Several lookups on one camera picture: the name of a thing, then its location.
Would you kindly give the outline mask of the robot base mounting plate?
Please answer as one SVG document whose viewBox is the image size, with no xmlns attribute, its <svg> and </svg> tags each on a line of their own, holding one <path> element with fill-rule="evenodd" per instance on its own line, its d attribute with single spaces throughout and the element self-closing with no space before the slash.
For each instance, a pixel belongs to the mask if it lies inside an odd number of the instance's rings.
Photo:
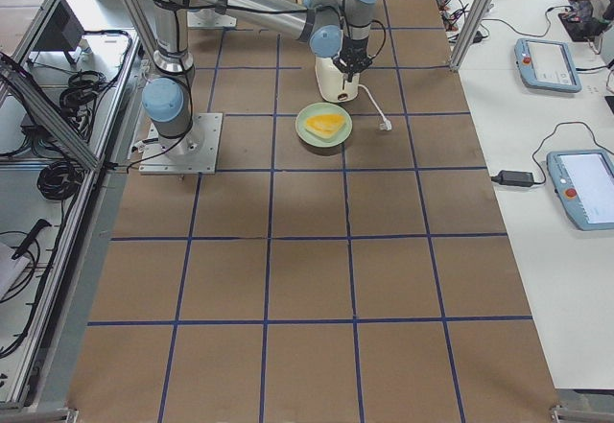
<svg viewBox="0 0 614 423">
<path fill-rule="evenodd" d="M 150 123 L 148 137 L 158 140 L 144 147 L 146 160 L 139 163 L 139 172 L 143 175 L 214 174 L 222 125 L 222 113 L 197 113 L 191 131 L 177 146 L 164 153 L 173 143 L 162 138 L 160 144 L 157 129 Z"/>
</svg>

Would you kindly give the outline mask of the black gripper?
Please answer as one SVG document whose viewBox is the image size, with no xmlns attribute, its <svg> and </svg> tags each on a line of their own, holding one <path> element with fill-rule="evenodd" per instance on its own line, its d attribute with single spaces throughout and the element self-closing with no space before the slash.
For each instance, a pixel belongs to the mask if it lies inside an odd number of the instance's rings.
<svg viewBox="0 0 614 423">
<path fill-rule="evenodd" d="M 345 36 L 340 53 L 334 58 L 334 65 L 342 72 L 345 82 L 352 81 L 352 74 L 360 74 L 373 62 L 367 53 L 368 38 L 353 39 Z"/>
</svg>

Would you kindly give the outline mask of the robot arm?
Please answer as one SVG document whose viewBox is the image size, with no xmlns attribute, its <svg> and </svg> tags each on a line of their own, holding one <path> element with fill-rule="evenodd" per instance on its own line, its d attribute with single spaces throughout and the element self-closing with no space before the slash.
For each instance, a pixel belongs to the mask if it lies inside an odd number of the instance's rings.
<svg viewBox="0 0 614 423">
<path fill-rule="evenodd" d="M 354 100 L 360 76 L 373 61 L 367 45 L 377 0 L 164 1 L 187 11 L 228 13 L 308 44 L 316 57 L 319 93 L 330 103 Z"/>
</svg>

